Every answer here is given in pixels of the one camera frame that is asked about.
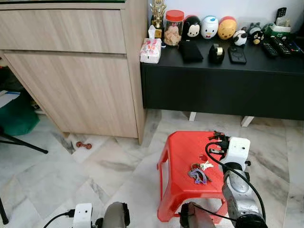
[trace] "green bag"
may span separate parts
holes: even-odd
[[[38,122],[39,118],[25,93],[0,108],[0,127],[4,129],[5,134],[27,134]]]

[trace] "trophy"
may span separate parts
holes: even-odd
[[[153,0],[153,4],[150,3],[150,7],[153,13],[151,24],[156,28],[155,38],[162,38],[162,19],[167,6],[164,4],[164,0]]]

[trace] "black cord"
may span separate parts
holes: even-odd
[[[199,206],[199,205],[197,205],[197,204],[193,204],[193,206],[195,206],[196,208],[202,209],[202,210],[208,212],[208,213],[211,214],[211,215],[215,215],[215,216],[221,217],[221,218],[223,218],[223,219],[228,219],[228,220],[231,220],[231,221],[234,221],[234,222],[237,221],[237,220],[234,219],[234,218],[228,218],[228,217],[219,215],[219,214],[217,214],[217,213],[213,213],[212,211],[209,211],[209,210],[207,210],[207,209],[204,209],[204,208],[202,208],[201,206]]]
[[[75,209],[69,210],[66,213],[62,213],[60,215],[56,215],[55,217],[53,217],[43,228],[46,228],[52,221],[54,221],[55,219],[61,217],[61,216],[69,216],[69,218],[73,218],[75,214]]]
[[[243,177],[240,173],[236,172],[234,169],[230,168],[229,166],[221,163],[220,161],[216,160],[214,157],[211,156],[211,154],[209,153],[208,151],[208,147],[210,145],[219,145],[220,142],[209,142],[206,147],[205,147],[205,151],[207,153],[207,155],[214,161],[216,162],[217,164],[225,167],[226,169],[230,170],[231,172],[235,173],[237,176],[239,176],[240,178],[243,179],[243,181],[245,181],[250,187],[251,189],[255,192],[260,204],[261,204],[261,209],[262,209],[262,215],[263,215],[263,218],[266,222],[266,213],[265,213],[265,207],[264,207],[264,203],[263,203],[263,200],[262,200],[262,197],[260,196],[260,194],[258,193],[258,191],[256,190],[256,188],[247,180],[247,178]]]

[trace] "white wall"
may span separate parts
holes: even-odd
[[[167,10],[182,10],[185,15],[194,14],[199,18],[214,15],[218,19],[233,16],[239,27],[249,22],[261,22],[262,25],[273,22],[276,11],[287,7],[286,15],[290,18],[293,31],[297,31],[303,23],[304,0],[165,0]]]

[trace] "red jar lid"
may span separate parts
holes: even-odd
[[[166,19],[173,22],[179,22],[184,20],[184,12],[180,10],[169,10],[166,14]]]

